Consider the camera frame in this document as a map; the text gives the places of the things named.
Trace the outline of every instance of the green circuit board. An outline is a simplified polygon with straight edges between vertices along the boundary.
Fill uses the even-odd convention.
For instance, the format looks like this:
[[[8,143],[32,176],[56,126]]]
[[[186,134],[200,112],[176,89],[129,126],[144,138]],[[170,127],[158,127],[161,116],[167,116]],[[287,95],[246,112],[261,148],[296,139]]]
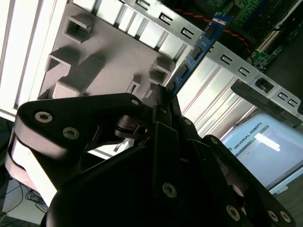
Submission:
[[[291,41],[298,32],[303,29],[303,21],[292,31],[287,37],[287,41]],[[283,50],[282,46],[278,46],[271,55],[265,52],[254,51],[252,53],[253,65],[260,71],[264,71],[267,65]]]
[[[262,0],[207,0],[207,4],[216,10],[228,13],[232,5],[240,8],[235,16],[233,23],[238,27],[242,27],[250,15],[258,7]]]
[[[235,4],[241,8],[241,11],[235,16],[233,23],[238,27],[242,27],[261,1],[262,0],[236,0]]]

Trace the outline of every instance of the cable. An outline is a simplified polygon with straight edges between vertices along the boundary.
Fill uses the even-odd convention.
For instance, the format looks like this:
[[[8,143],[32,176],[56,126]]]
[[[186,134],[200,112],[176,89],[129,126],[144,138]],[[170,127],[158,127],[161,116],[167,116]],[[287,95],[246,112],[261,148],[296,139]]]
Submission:
[[[27,193],[25,195],[25,199],[32,201],[35,203],[35,206],[43,213],[47,212],[47,205],[44,202],[44,200],[42,199],[41,195],[36,192],[35,190],[32,189],[28,189],[27,188]]]
[[[183,15],[186,15],[186,16],[192,16],[192,17],[194,17],[194,18],[201,18],[201,19],[203,19],[203,20],[204,20],[205,22],[207,22],[207,23],[210,22],[210,20],[207,19],[207,18],[205,18],[203,15],[195,15],[195,14],[193,14],[193,13],[191,13],[191,12],[184,12],[184,11],[181,10],[181,9],[174,9],[174,11],[175,11],[175,12],[180,12],[180,13],[182,13]],[[249,44],[246,42],[246,39],[245,39],[245,38],[241,37],[241,36],[240,36],[239,34],[237,34],[237,33],[233,33],[231,30],[224,30],[223,32],[229,33],[231,36],[236,37],[236,38],[238,38],[239,40],[241,40],[241,41],[244,43],[244,45],[246,46],[247,52],[251,55],[251,50],[249,49]]]
[[[10,209],[9,211],[6,211],[6,212],[4,212],[3,214],[1,214],[0,217],[2,217],[3,215],[6,215],[7,213],[11,212],[13,209],[15,209],[16,207],[18,207],[18,206],[22,203],[22,201],[23,201],[23,190],[22,190],[22,185],[21,185],[21,183],[20,183],[20,182],[18,182],[18,183],[19,183],[19,185],[20,185],[21,196],[22,196],[20,203],[18,203],[17,206],[13,207],[13,208]]]
[[[16,190],[18,187],[16,187],[16,188],[14,188],[14,189],[12,189],[12,190],[10,190],[9,192],[7,192],[5,195],[3,195],[3,196],[1,196],[0,197],[0,199],[3,199],[3,198],[5,198],[5,196],[7,195],[7,194],[10,194],[13,190]]]

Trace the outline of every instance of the floor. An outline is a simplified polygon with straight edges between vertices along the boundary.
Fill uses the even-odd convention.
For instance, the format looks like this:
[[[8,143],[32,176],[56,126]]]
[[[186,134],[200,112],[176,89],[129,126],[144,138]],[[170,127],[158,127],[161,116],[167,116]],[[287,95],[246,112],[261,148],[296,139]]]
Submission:
[[[288,185],[276,199],[292,214],[297,227],[303,227],[303,175]]]

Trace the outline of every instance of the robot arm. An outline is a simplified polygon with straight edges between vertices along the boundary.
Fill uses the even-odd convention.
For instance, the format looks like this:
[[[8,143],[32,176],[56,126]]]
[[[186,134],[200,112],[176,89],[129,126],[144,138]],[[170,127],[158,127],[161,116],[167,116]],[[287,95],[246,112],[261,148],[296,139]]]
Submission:
[[[165,92],[157,86],[153,107],[131,94],[114,94],[19,108],[14,140],[27,147],[32,163],[24,169],[50,204],[46,226],[102,220],[113,226],[209,221],[294,227],[288,211],[216,137],[198,136],[177,98],[165,105]],[[84,152],[124,138],[134,139],[134,146],[81,173]]]

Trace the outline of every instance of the rectangular slot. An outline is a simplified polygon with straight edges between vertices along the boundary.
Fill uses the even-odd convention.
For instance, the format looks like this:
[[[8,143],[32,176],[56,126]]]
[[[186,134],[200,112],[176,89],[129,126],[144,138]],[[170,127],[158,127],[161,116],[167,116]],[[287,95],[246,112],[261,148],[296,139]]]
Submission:
[[[187,65],[182,65],[181,68],[180,68],[181,78],[187,73],[187,71],[188,71]]]
[[[244,67],[239,68],[239,73],[241,73],[243,76],[250,74],[250,72]]]
[[[134,90],[136,89],[136,87],[137,87],[137,86],[136,86],[135,84],[132,86],[132,88],[131,88],[131,90],[130,90],[130,93],[131,93],[131,94],[134,93]]]
[[[232,59],[227,57],[225,54],[223,54],[220,59],[228,65],[230,65],[230,62],[232,62]]]
[[[264,78],[260,78],[256,81],[255,83],[256,87],[260,88],[262,91],[264,91],[265,93],[270,92],[273,88],[274,85],[272,85],[271,83],[269,83],[267,80],[265,80]]]
[[[181,34],[184,35],[185,37],[192,39],[193,35],[195,35],[193,32],[189,31],[186,28],[183,28],[181,31]]]
[[[287,103],[289,105],[291,105],[292,107],[295,107],[296,105],[298,105],[298,103],[296,101],[294,101],[293,99],[290,99]]]
[[[138,6],[141,6],[143,9],[147,10],[150,5],[150,3],[144,1],[144,0],[136,0],[136,4]]]
[[[170,25],[172,22],[172,19],[170,17],[166,16],[164,13],[160,14],[159,19],[167,25]]]
[[[194,51],[191,53],[192,58],[197,61],[197,59],[200,57],[200,55],[202,54],[202,49],[200,47],[196,47],[194,49]]]
[[[208,51],[208,52],[210,52],[210,53],[211,53],[213,48],[214,48],[214,47],[212,46],[212,47],[209,49],[209,51]]]
[[[280,92],[280,94],[278,95],[278,97],[281,98],[284,101],[286,101],[288,99],[288,96],[286,94],[284,94],[283,92]]]

